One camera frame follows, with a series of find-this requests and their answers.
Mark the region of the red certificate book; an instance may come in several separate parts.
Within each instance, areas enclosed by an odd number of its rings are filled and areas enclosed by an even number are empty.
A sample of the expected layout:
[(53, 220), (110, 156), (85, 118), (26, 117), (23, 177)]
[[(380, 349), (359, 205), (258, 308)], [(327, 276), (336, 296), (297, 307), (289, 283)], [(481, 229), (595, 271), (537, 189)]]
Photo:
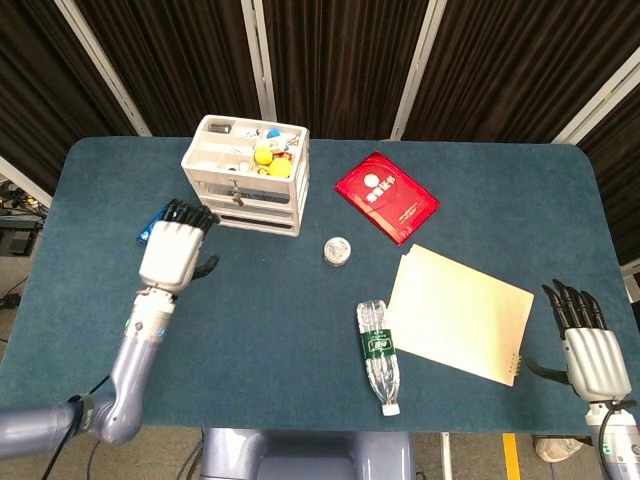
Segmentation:
[(435, 196), (380, 152), (354, 167), (335, 190), (398, 246), (440, 206)]

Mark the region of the blue snack packet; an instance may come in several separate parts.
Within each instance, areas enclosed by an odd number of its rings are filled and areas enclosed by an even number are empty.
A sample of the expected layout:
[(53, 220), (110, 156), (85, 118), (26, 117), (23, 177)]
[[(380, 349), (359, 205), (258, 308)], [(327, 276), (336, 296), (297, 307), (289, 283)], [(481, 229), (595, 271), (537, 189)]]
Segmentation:
[(149, 237), (151, 235), (152, 229), (154, 225), (162, 219), (166, 212), (167, 206), (164, 206), (151, 220), (150, 222), (143, 228), (143, 230), (137, 235), (136, 242), (140, 245), (146, 245), (149, 241)]

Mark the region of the white table leg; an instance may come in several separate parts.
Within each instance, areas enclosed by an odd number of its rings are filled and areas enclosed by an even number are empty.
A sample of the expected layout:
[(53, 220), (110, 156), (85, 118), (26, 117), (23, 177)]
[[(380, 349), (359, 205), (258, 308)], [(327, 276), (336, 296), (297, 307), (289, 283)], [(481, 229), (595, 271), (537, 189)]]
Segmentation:
[(440, 433), (440, 448), (441, 448), (442, 479), (453, 480), (450, 434), (448, 432)]

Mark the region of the white frame post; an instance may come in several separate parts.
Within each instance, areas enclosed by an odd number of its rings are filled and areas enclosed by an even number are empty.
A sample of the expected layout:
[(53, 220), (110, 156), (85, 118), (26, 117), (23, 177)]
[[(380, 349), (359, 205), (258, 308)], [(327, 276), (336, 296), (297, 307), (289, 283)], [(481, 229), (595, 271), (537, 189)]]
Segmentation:
[(151, 137), (152, 132), (129, 90), (123, 83), (75, 0), (53, 0), (57, 9), (93, 63), (102, 80), (114, 96), (136, 134)]
[(10, 180), (46, 208), (51, 207), (53, 197), (1, 155), (0, 176)]
[(277, 121), (263, 0), (240, 0), (261, 118)]
[(447, 0), (429, 0), (389, 141), (400, 141), (406, 131), (447, 3)]
[(640, 46), (554, 137), (553, 144), (579, 144), (640, 85)]

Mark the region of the white plastic drawer organizer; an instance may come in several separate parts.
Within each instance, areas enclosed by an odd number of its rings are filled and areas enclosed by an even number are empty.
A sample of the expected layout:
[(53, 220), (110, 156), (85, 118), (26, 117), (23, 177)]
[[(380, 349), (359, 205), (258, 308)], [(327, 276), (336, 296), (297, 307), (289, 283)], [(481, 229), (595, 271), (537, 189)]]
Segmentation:
[[(296, 237), (309, 190), (309, 130), (302, 126), (221, 115), (198, 124), (181, 166), (202, 204), (226, 226)], [(254, 151), (267, 146), (292, 163), (289, 178), (268, 175)], [(238, 181), (244, 200), (232, 200), (229, 179)]]

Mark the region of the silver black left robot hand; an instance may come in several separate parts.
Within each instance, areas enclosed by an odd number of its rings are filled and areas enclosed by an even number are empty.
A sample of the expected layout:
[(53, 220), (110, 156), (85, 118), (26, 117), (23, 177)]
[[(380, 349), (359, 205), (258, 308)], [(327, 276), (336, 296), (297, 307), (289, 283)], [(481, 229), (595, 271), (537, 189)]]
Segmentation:
[(205, 237), (220, 222), (208, 207), (183, 200), (170, 200), (145, 230), (146, 247), (139, 268), (145, 285), (177, 294), (193, 280), (208, 276), (219, 257), (198, 265)]

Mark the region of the pale yellow paper folder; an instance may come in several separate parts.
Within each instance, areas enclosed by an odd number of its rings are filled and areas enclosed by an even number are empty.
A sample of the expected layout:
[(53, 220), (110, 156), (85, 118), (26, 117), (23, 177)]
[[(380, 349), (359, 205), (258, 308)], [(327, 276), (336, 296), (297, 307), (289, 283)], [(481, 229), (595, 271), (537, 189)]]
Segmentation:
[(395, 347), (508, 387), (534, 295), (414, 244), (386, 310)]

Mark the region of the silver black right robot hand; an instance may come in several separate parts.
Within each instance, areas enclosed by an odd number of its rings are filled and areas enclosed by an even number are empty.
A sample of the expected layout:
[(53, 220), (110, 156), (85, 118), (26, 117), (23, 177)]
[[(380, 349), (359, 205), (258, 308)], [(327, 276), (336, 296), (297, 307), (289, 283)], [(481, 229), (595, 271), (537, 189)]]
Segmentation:
[(632, 392), (630, 377), (598, 301), (558, 279), (542, 289), (559, 332), (566, 368), (547, 368), (531, 357), (523, 357), (522, 363), (540, 378), (571, 386), (588, 403), (624, 401)]

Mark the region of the clear water bottle green label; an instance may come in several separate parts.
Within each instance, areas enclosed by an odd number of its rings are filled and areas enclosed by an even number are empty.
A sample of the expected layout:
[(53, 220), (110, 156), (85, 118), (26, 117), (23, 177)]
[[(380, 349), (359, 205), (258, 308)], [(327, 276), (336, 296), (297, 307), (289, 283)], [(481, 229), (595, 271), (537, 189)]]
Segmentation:
[(369, 384), (385, 417), (400, 414), (400, 372), (383, 300), (361, 302), (356, 307), (361, 347)]

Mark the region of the grey-blue robot torso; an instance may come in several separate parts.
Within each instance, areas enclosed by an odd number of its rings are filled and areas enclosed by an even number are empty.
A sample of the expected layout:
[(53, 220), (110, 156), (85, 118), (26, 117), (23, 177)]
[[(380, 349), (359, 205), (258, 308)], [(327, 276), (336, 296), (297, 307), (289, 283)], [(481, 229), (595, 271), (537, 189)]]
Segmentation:
[(207, 428), (199, 480), (416, 480), (407, 432)]

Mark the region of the white shoe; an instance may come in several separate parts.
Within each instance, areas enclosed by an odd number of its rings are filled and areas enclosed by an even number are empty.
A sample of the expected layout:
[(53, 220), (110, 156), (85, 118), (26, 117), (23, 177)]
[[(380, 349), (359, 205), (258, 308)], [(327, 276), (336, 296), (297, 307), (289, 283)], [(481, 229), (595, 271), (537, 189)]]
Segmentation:
[(538, 458), (546, 463), (558, 463), (576, 454), (583, 443), (567, 437), (534, 437), (533, 448)]

